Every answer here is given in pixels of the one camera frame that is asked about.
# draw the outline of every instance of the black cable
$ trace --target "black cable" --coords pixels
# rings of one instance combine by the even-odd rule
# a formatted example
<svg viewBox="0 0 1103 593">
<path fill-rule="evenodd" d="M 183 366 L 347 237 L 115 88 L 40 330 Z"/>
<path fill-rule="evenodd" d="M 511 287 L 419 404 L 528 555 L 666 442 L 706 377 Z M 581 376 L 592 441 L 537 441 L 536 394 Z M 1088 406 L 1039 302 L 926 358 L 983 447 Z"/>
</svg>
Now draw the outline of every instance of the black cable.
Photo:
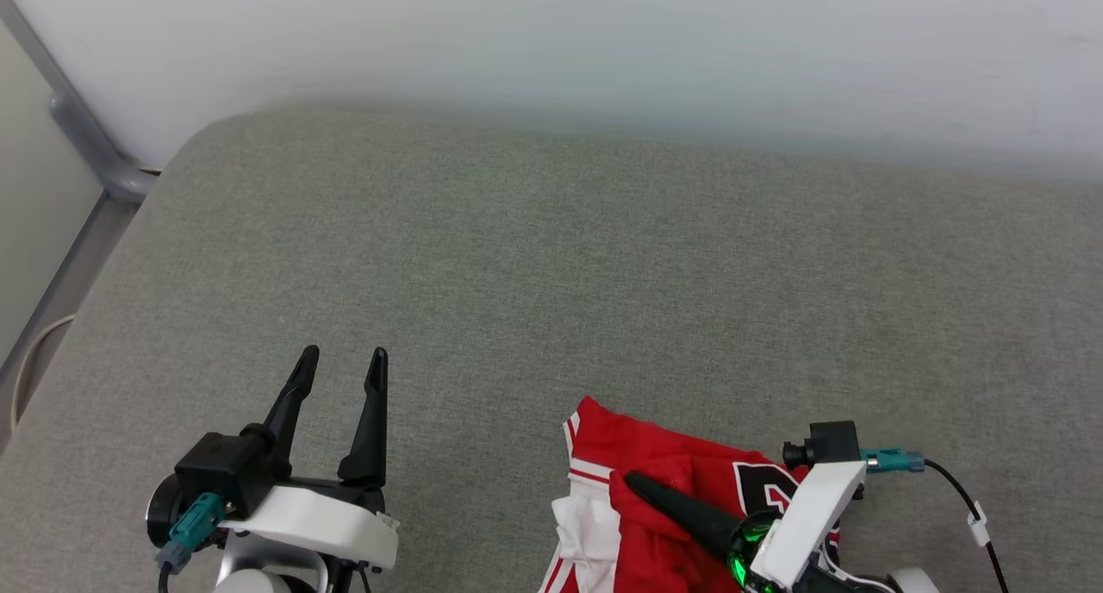
<svg viewBox="0 0 1103 593">
<path fill-rule="evenodd" d="M 940 466 L 940 464 L 931 462 L 930 460 L 923 460 L 923 464 L 925 464 L 928 468 L 932 468 L 940 475 L 945 476 L 945 479 L 950 482 L 950 484 L 954 486 L 954 489 L 957 490 L 957 494 L 961 495 L 962 500 L 964 500 L 965 504 L 968 505 L 968 510 L 971 514 L 973 514 L 973 519 L 976 521 L 981 521 L 981 514 L 979 511 L 976 510 L 976 505 L 973 504 L 973 499 L 970 497 L 968 492 L 965 492 L 965 487 L 962 487 L 962 484 L 957 483 L 957 479 L 955 479 L 954 476 L 950 474 L 950 471 L 946 471 L 945 468 Z M 984 547 L 986 550 L 988 550 L 988 558 L 992 559 L 992 569 L 996 570 L 996 580 L 999 581 L 999 590 L 1003 593 L 1008 593 L 1007 581 L 1004 580 L 1004 570 L 999 567 L 999 559 L 996 558 L 996 549 L 993 548 L 992 540 L 985 543 Z"/>
<path fill-rule="evenodd" d="M 169 574 L 172 573 L 172 563 L 168 561 L 161 565 L 161 576 L 157 579 L 157 593 L 169 593 Z"/>
<path fill-rule="evenodd" d="M 367 585 L 367 574 L 366 574 L 366 573 L 364 573 L 364 569 L 363 569 L 363 568 L 360 568 L 360 569 L 358 569 L 358 570 L 356 570 L 356 571 L 358 571 L 358 572 L 360 572 L 360 581 L 364 583 L 364 593 L 372 593 L 372 589 L 371 589 L 371 586 L 370 586 L 370 585 Z"/>
</svg>

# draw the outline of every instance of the white wall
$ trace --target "white wall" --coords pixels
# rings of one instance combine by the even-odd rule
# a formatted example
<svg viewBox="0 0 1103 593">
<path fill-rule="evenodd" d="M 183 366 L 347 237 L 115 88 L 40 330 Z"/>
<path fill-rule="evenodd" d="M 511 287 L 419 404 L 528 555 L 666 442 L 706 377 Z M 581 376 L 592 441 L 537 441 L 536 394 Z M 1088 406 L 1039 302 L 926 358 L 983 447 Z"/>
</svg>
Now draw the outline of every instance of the white wall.
<svg viewBox="0 0 1103 593">
<path fill-rule="evenodd" d="M 15 0 L 160 166 L 287 101 L 1103 181 L 1103 0 Z"/>
<path fill-rule="evenodd" d="M 0 24 L 0 364 L 103 192 L 50 118 L 50 94 Z"/>
</svg>

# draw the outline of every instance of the gray couch cushion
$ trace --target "gray couch cushion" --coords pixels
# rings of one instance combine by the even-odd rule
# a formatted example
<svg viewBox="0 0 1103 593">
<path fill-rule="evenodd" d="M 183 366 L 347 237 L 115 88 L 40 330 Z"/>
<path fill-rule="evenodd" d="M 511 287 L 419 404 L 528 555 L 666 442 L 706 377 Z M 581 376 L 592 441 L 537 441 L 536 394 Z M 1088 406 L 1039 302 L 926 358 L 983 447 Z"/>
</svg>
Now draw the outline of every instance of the gray couch cushion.
<svg viewBox="0 0 1103 593">
<path fill-rule="evenodd" d="M 960 476 L 1013 590 L 1096 587 L 1101 187 L 299 111 L 205 129 L 138 212 L 0 462 L 0 587 L 152 591 L 150 492 L 308 343 L 302 475 L 390 353 L 379 593 L 534 591 L 585 393 L 774 455 L 853 419 Z M 994 590 L 965 515 L 933 473 L 871 478 L 844 561 Z"/>
</svg>

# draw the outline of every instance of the cable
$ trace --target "cable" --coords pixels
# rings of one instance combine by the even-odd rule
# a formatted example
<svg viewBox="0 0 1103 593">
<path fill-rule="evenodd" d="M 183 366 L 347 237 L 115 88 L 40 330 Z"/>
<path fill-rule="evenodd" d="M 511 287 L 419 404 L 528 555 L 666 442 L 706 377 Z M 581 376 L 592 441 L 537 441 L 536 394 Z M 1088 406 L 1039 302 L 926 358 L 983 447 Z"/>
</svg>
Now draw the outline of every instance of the cable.
<svg viewBox="0 0 1103 593">
<path fill-rule="evenodd" d="M 45 341 L 46 335 L 53 333 L 53 331 L 60 328 L 60 326 L 66 325 L 66 323 L 72 322 L 76 317 L 76 314 L 68 314 L 63 319 L 58 319 L 57 322 L 51 323 L 50 326 L 45 326 L 34 341 L 31 342 L 30 346 L 26 346 L 26 354 L 23 354 L 23 362 L 19 365 L 19 373 L 15 374 L 15 386 L 12 388 L 11 393 L 11 432 L 15 433 L 15 425 L 19 424 L 19 400 L 23 396 L 23 374 L 28 373 L 28 366 L 31 365 L 32 358 L 39 352 L 39 346 Z"/>
<path fill-rule="evenodd" d="M 860 584 L 863 586 L 876 589 L 878 591 L 881 591 L 882 593 L 896 593 L 896 591 L 893 591 L 891 586 L 885 584 L 884 582 L 877 580 L 869 580 L 866 578 L 858 578 L 843 571 L 842 568 L 836 565 L 835 562 L 831 560 L 831 554 L 827 553 L 826 548 L 821 548 L 821 550 L 822 551 L 820 553 L 820 558 L 823 559 L 824 562 L 827 562 L 828 569 L 832 570 L 835 576 L 842 578 L 845 582 L 848 583 Z"/>
<path fill-rule="evenodd" d="M 954 489 L 957 490 L 957 494 L 961 495 L 962 500 L 964 500 L 965 504 L 968 505 L 968 510 L 971 514 L 973 514 L 973 518 L 976 519 L 977 521 L 982 519 L 979 511 L 977 511 L 976 509 L 976 503 L 973 503 L 973 499 L 970 497 L 968 492 L 965 492 L 965 487 L 962 487 L 962 484 L 957 483 L 957 479 L 955 479 L 954 476 L 950 474 L 950 471 L 946 471 L 945 468 L 940 466 L 940 464 L 931 462 L 930 460 L 923 460 L 923 464 L 925 464 L 927 467 L 934 470 L 940 475 L 945 476 L 946 481 L 950 482 L 950 484 L 954 486 Z M 992 541 L 985 543 L 984 547 L 985 549 L 988 550 L 988 558 L 992 559 L 992 569 L 996 570 L 996 580 L 999 581 L 999 590 L 1003 593 L 1008 593 L 1007 581 L 1004 580 L 1004 570 L 999 567 L 999 559 L 996 558 L 996 549 L 992 546 Z"/>
<path fill-rule="evenodd" d="M 360 568 L 358 570 L 356 570 L 356 571 L 358 571 L 358 572 L 360 572 L 360 581 L 364 583 L 364 593 L 372 593 L 372 589 L 371 589 L 371 586 L 370 586 L 370 585 L 367 585 L 367 574 L 366 574 L 366 573 L 364 573 L 364 569 L 363 569 L 363 567 L 361 567 L 361 568 Z"/>
<path fill-rule="evenodd" d="M 165 562 L 161 565 L 161 576 L 157 579 L 157 593 L 169 593 L 170 573 L 172 573 L 172 563 Z"/>
</svg>

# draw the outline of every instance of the red jersey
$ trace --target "red jersey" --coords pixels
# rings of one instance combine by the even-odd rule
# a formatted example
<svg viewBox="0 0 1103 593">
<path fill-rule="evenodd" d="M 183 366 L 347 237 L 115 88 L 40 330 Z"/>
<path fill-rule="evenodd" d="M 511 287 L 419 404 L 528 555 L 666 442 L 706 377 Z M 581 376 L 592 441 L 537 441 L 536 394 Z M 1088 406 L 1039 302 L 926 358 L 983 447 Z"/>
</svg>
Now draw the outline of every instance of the red jersey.
<svg viewBox="0 0 1103 593">
<path fill-rule="evenodd" d="M 553 503 L 560 545 L 540 593 L 738 592 L 727 565 L 638 497 L 623 475 L 638 471 L 745 518 L 763 509 L 784 511 L 806 474 L 805 468 L 785 471 L 756 451 L 612 413 L 590 397 L 564 424 L 564 433 L 571 495 Z M 612 517 L 606 515 L 610 505 Z M 617 543 L 614 532 L 620 533 L 615 550 L 610 547 Z M 837 547 L 837 529 L 828 542 Z"/>
</svg>

